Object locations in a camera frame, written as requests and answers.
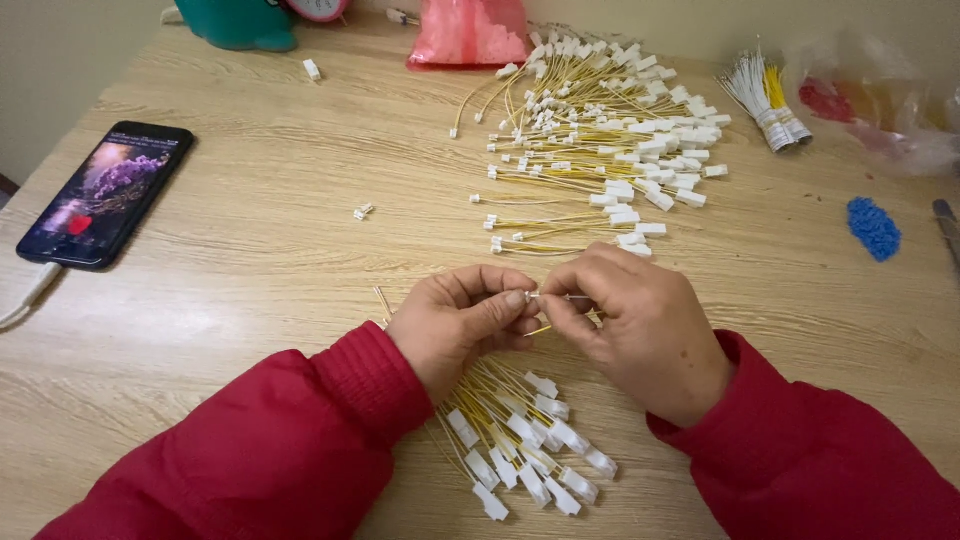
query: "red sleeve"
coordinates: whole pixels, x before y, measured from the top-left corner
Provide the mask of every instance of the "red sleeve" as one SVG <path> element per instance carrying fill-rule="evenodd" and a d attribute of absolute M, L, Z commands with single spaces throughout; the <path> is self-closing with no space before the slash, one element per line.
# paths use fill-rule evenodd
<path fill-rule="evenodd" d="M 433 414 L 367 323 L 329 351 L 277 353 L 123 457 L 39 539 L 346 539 Z"/>
<path fill-rule="evenodd" d="M 736 376 L 688 430 L 647 415 L 732 540 L 960 538 L 960 493 L 876 409 L 787 382 L 740 335 L 718 331 Z"/>

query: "wooden table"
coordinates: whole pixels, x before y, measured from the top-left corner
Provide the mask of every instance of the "wooden table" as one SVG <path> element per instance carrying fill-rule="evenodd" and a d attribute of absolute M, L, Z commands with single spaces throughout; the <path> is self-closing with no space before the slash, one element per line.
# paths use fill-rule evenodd
<path fill-rule="evenodd" d="M 551 258 L 488 253 L 487 125 L 459 101 L 488 74 L 411 73 L 412 29 L 352 21 L 298 30 L 289 55 L 230 53 L 164 28 L 0 213 L 0 306 L 37 266 L 13 248 L 101 136 L 120 120 L 192 130 L 199 143 L 107 273 L 69 272 L 23 325 L 0 334 L 0 537 L 26 538 L 84 496 L 122 454 L 173 426 L 263 356 L 315 353 L 368 318 L 372 293 L 477 261 L 542 280 Z M 300 61 L 326 79 L 310 83 Z M 924 181 L 865 177 L 855 147 L 821 137 L 775 158 L 710 74 L 680 81 L 734 124 L 714 147 L 731 175 L 708 205 L 660 214 L 652 247 L 692 279 L 717 327 L 746 334 L 789 379 L 844 389 L 887 414 L 960 482 L 960 300 Z M 846 203 L 873 196 L 903 230 L 873 262 Z M 353 209 L 373 202 L 367 222 Z M 658 210 L 646 209 L 651 215 Z M 500 209 L 499 213 L 507 214 Z M 496 524 L 420 431 L 397 448 L 394 482 L 360 538 L 721 538 L 683 456 L 554 335 L 512 361 L 555 379 L 575 425 L 620 464 L 581 519 L 503 495 Z"/>

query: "jacket cuff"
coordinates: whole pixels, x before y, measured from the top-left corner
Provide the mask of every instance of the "jacket cuff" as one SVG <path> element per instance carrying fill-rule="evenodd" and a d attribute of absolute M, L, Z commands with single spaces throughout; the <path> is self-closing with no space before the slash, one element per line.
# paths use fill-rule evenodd
<path fill-rule="evenodd" d="M 724 398 L 692 428 L 681 430 L 650 413 L 647 426 L 719 479 L 768 485 L 813 444 L 811 419 L 790 383 L 743 336 L 714 333 L 738 366 Z"/>
<path fill-rule="evenodd" d="M 433 416 L 430 398 L 410 363 L 373 322 L 311 361 L 327 392 L 388 447 Z"/>

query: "hand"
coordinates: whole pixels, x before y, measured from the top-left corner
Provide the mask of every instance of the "hand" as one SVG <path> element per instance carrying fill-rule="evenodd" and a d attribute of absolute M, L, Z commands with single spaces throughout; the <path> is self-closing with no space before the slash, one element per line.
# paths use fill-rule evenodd
<path fill-rule="evenodd" d="M 689 428 L 716 405 L 734 367 L 683 274 L 593 244 L 547 278 L 540 307 L 638 405 Z M 592 301 L 568 301 L 563 295 Z M 604 311 L 603 328 L 584 315 Z"/>
<path fill-rule="evenodd" d="M 525 292 L 537 283 L 517 270 L 480 264 L 417 283 L 387 326 L 434 405 L 491 351 L 525 351 L 540 329 Z"/>

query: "person's right hand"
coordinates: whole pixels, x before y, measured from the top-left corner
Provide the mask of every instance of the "person's right hand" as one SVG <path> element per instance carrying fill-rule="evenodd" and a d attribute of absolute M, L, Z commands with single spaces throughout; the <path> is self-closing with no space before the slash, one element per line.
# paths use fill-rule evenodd
<path fill-rule="evenodd" d="M 557 267 L 538 302 L 550 324 L 613 384 L 678 427 L 699 422 L 733 375 L 686 277 L 609 244 L 593 244 Z M 603 328 L 584 314 L 594 306 L 606 313 Z"/>

